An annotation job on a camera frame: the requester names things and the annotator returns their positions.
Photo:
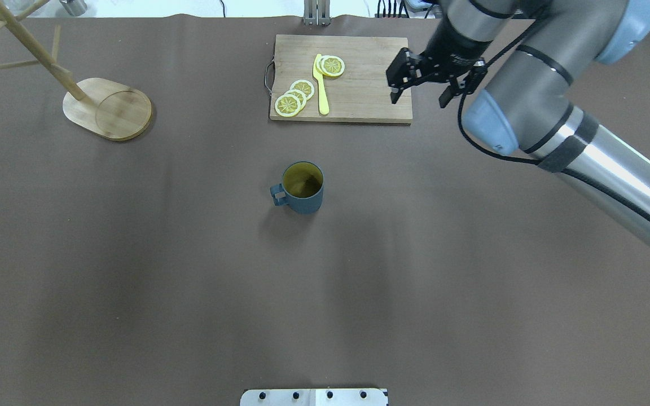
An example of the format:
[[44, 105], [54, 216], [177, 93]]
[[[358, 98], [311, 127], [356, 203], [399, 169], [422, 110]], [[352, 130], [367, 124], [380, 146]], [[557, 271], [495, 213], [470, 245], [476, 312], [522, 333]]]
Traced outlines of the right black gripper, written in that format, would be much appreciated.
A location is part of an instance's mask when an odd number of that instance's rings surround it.
[[386, 69], [387, 84], [390, 87], [390, 102], [397, 104], [402, 93], [426, 82], [447, 84], [438, 98], [441, 109], [462, 94], [472, 94], [488, 72], [483, 58], [466, 61], [464, 66], [456, 59], [437, 62], [424, 53], [416, 54], [408, 48], [401, 48]]

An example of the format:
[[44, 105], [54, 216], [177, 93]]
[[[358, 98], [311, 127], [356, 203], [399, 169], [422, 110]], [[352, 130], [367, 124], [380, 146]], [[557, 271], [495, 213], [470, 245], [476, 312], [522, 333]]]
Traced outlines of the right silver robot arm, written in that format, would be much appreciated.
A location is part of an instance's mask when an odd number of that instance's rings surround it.
[[467, 142], [561, 178], [650, 248], [650, 159], [574, 102], [594, 64], [623, 59], [650, 34], [650, 1], [443, 1], [420, 53], [386, 69], [390, 101], [443, 84]]

